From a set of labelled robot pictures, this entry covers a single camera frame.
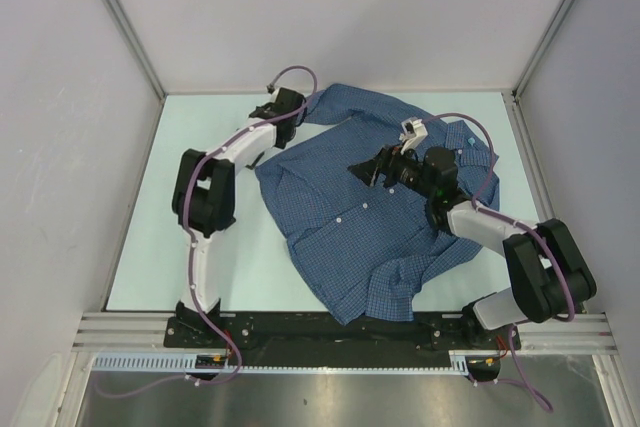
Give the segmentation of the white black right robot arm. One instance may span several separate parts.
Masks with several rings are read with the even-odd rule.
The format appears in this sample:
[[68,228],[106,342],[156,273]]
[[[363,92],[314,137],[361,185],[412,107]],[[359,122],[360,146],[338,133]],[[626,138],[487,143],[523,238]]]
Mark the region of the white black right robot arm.
[[375,157],[349,166],[372,187],[401,184],[425,198],[429,224],[501,255],[510,286],[480,298],[462,311],[461,335],[484,348],[498,329],[550,319],[570,321],[578,304],[597,293],[595,279],[567,225],[552,218],[538,224],[512,219],[472,201],[459,187],[453,151],[431,147],[424,157],[400,146],[386,146]]

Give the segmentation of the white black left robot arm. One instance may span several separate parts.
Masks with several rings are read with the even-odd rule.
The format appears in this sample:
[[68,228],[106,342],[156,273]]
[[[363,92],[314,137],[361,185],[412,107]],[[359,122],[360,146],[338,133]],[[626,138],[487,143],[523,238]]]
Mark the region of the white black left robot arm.
[[269,93],[268,102],[256,107],[220,146],[188,149],[181,157],[172,211],[188,241],[187,282],[175,317],[202,347],[214,344],[221,334],[217,319],[221,294],[208,256],[220,233],[235,222],[236,177],[242,169],[255,166],[265,152],[282,149],[293,140],[306,107],[305,96],[294,90],[271,87]]

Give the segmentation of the blue checked shirt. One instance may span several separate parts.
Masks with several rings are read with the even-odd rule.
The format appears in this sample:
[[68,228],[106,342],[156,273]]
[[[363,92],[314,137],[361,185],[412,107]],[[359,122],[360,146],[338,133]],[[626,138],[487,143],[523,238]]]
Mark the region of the blue checked shirt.
[[391,96],[334,84],[313,99],[323,132],[256,168],[263,201],[290,259],[340,323],[360,316],[409,321],[423,285],[471,261],[480,246],[434,230],[422,196],[368,187],[350,172],[397,142],[425,112]]

